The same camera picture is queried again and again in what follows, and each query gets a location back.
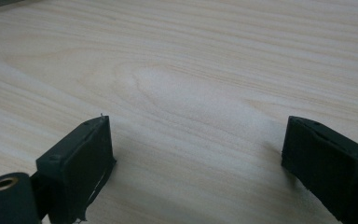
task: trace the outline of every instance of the table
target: table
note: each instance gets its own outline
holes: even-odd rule
[[[88,223],[338,223],[281,150],[290,115],[358,142],[358,1],[0,7],[0,175],[101,113],[117,166]]]

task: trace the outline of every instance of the metal ring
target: metal ring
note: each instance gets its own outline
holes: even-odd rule
[[[16,176],[10,176],[3,179],[0,179],[0,191],[5,189],[10,189],[13,187],[19,179]]]

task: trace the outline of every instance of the light wood tabletop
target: light wood tabletop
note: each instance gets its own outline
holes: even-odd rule
[[[117,165],[87,223],[339,223],[281,151],[290,115],[358,142],[358,1],[0,7],[0,175],[101,113]]]

